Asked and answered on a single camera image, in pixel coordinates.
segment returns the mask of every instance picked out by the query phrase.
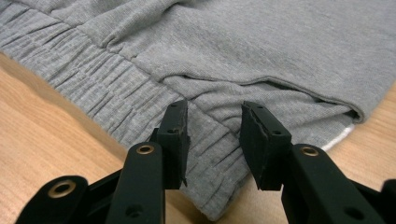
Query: light wood tabletop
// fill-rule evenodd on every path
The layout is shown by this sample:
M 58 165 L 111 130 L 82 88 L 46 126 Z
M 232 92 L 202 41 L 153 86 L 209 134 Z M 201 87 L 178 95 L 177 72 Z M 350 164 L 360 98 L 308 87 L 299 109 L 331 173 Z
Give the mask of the light wood tabletop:
M 396 84 L 373 115 L 329 151 L 346 174 L 380 190 L 396 178 Z M 89 183 L 119 170 L 126 151 L 44 80 L 0 54 L 0 223 L 14 223 L 48 181 L 82 175 Z M 167 223 L 209 223 L 182 193 L 166 192 Z M 287 223 L 280 192 L 252 178 L 217 223 Z

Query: gray fabric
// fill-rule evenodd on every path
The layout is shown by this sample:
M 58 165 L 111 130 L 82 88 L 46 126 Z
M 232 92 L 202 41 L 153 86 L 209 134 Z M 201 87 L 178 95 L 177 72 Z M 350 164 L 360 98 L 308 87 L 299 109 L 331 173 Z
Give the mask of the gray fabric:
M 126 148 L 189 100 L 182 189 L 220 217 L 248 168 L 240 105 L 265 104 L 293 143 L 322 147 L 394 82 L 396 2 L 0 1 L 0 50 Z

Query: wooden table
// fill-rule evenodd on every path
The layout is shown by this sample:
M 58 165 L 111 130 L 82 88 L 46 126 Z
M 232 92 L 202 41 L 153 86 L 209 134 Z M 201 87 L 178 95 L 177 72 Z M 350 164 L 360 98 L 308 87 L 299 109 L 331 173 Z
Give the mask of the wooden table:
M 396 84 L 370 119 L 330 156 L 349 177 L 379 190 L 396 178 Z M 0 54 L 0 223 L 15 222 L 36 191 L 60 175 L 90 183 L 118 170 L 126 151 L 45 81 Z M 167 223 L 209 223 L 178 191 L 166 192 Z M 279 192 L 252 178 L 217 223 L 286 223 Z

